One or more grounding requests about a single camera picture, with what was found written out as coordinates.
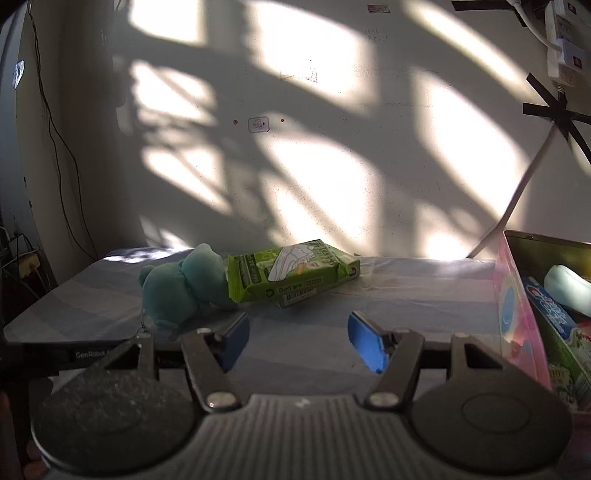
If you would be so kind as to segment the teal plush bear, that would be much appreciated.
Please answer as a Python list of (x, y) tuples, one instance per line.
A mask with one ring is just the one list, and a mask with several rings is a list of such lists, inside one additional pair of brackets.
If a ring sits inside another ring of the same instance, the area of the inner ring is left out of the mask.
[(143, 267), (138, 282), (142, 310), (159, 327), (176, 328), (207, 317), (213, 308), (236, 307), (221, 255), (206, 243), (176, 262)]

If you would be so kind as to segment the pink macaron biscuit tin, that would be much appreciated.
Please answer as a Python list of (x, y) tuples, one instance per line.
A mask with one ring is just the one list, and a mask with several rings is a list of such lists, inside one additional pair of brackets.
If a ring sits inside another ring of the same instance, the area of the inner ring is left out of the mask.
[[(511, 230), (501, 235), (493, 283), (498, 300), (502, 352), (510, 362), (552, 391), (538, 326), (544, 318), (529, 301), (522, 278), (533, 277), (544, 287), (544, 278), (554, 265), (564, 265), (590, 282), (590, 245)], [(590, 320), (590, 316), (558, 304), (576, 324)]]

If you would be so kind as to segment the green toothpaste box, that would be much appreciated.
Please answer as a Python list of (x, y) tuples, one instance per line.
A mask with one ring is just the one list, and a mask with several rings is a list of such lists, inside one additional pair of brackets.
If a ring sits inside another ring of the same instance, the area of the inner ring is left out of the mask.
[(590, 412), (590, 337), (576, 324), (538, 322), (555, 394), (572, 410)]

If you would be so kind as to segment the green tissue pack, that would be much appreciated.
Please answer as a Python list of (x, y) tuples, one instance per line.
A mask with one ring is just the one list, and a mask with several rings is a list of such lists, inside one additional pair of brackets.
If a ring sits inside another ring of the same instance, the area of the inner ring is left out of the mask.
[(235, 303), (270, 301), (287, 308), (360, 276), (359, 258), (317, 239), (228, 258)]

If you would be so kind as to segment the crest toothpaste box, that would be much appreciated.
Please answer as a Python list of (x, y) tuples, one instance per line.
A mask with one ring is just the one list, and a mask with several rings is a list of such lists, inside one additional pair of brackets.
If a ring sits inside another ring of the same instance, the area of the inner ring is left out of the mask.
[(522, 283), (529, 301), (536, 310), (563, 340), (569, 340), (572, 331), (577, 328), (575, 321), (533, 277), (523, 277)]

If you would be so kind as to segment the white power strip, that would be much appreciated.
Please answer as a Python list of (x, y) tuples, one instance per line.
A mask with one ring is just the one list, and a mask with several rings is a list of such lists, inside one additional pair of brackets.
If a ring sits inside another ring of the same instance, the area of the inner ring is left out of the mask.
[(590, 76), (590, 4), (549, 1), (544, 12), (547, 39), (559, 50), (547, 51), (548, 76), (558, 85), (575, 88)]

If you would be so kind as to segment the wall sticker label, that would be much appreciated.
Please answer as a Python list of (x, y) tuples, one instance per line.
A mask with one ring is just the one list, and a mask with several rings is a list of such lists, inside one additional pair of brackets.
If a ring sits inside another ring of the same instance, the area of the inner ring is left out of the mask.
[(249, 133), (266, 133), (270, 131), (270, 120), (266, 116), (249, 118), (247, 128)]

